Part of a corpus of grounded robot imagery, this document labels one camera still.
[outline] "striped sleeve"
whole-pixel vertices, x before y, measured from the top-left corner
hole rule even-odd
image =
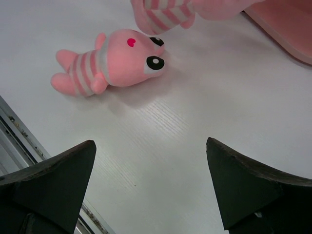
[[[156,34],[186,22],[195,13],[191,0],[145,0],[144,3],[149,23]]]

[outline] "pink and white stripes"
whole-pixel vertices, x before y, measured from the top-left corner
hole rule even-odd
[[[155,34],[164,33],[186,22],[195,14],[191,0],[143,0]]]
[[[90,96],[91,82],[98,73],[102,73],[99,64],[99,51],[93,50],[75,57],[68,69],[68,74],[73,79],[76,95]]]

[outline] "toy head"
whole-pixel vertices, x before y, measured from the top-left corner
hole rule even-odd
[[[113,32],[101,48],[102,70],[112,86],[130,86],[163,74],[165,61],[159,56],[164,42],[140,32]]]

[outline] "pink plush bunny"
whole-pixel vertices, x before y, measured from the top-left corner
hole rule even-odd
[[[206,20],[227,20],[250,5],[264,0],[131,0],[136,24],[149,35],[177,25],[190,28],[199,14]]]
[[[163,51],[161,39],[134,30],[118,30],[109,37],[101,33],[95,50],[57,52],[56,59],[67,73],[53,75],[51,84],[63,94],[85,97],[103,93],[108,85],[134,85],[163,74],[165,61],[159,57]]]

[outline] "toy leg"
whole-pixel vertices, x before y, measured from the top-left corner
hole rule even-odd
[[[72,64],[77,55],[77,53],[70,50],[59,50],[56,54],[56,59],[58,63],[63,67],[63,69],[67,72],[70,64]]]
[[[75,84],[68,74],[56,73],[51,78],[51,85],[60,93],[76,96]]]

